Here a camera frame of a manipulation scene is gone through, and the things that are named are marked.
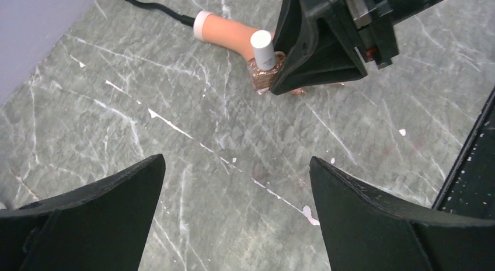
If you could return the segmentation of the black flexible stand with base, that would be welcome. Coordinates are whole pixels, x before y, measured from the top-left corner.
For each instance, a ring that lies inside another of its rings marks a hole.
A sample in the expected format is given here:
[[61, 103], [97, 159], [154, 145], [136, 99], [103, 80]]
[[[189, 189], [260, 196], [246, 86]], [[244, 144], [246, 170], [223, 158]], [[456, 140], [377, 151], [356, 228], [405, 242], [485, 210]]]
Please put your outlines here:
[[195, 18], [187, 15], [181, 15], [171, 10], [165, 5], [156, 2], [141, 2], [138, 0], [125, 0], [125, 1], [140, 9], [145, 9], [149, 11], [161, 11], [185, 26], [193, 27], [194, 25]]

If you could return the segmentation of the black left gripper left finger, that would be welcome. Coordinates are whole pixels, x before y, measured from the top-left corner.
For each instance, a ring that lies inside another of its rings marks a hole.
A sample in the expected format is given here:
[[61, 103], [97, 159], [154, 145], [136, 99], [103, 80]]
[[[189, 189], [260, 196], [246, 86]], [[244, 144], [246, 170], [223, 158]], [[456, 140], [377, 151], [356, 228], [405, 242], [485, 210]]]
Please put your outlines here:
[[161, 195], [165, 159], [16, 210], [1, 211], [2, 270], [137, 270]]

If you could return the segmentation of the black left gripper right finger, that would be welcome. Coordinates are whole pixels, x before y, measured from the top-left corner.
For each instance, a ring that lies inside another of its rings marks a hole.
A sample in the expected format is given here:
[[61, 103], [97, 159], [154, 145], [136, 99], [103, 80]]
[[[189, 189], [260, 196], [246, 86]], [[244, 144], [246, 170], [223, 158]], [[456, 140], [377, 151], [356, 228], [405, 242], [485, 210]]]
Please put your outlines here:
[[405, 201], [321, 158], [310, 161], [332, 270], [493, 270], [494, 221]]

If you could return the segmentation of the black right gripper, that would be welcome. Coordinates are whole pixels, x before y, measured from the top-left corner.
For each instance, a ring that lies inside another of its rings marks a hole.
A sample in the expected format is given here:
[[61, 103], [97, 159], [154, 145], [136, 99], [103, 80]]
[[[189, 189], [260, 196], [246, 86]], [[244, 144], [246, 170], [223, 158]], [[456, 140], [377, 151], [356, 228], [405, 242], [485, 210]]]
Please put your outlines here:
[[379, 69], [392, 65], [399, 54], [394, 26], [442, 1], [283, 0], [274, 47], [285, 61], [270, 92], [364, 78], [357, 48]]

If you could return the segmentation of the glitter nail polish bottle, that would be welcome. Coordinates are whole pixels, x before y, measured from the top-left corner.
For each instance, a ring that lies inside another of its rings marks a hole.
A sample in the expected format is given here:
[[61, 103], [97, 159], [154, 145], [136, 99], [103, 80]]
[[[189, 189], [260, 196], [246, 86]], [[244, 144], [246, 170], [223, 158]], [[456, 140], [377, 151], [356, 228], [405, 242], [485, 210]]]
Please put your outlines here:
[[250, 37], [253, 58], [248, 61], [254, 91], [258, 95], [269, 92], [283, 63], [285, 54], [275, 51], [272, 34], [266, 30], [258, 30]]

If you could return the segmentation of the mannequin practice hand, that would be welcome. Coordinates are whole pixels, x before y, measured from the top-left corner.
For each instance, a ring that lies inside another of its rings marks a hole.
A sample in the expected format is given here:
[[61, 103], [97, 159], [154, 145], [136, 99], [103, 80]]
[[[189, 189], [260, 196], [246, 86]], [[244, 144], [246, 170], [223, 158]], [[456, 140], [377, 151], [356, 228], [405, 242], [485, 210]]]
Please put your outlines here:
[[250, 37], [258, 30], [207, 11], [200, 11], [196, 15], [193, 25], [195, 38], [238, 53], [246, 61], [247, 70], [248, 61], [253, 58]]

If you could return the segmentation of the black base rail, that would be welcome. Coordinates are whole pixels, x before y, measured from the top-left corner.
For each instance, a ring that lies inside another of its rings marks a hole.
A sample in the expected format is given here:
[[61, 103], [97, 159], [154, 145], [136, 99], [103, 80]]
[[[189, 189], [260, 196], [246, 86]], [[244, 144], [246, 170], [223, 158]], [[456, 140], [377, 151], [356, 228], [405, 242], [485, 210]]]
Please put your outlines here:
[[491, 91], [432, 206], [494, 219], [494, 91]]

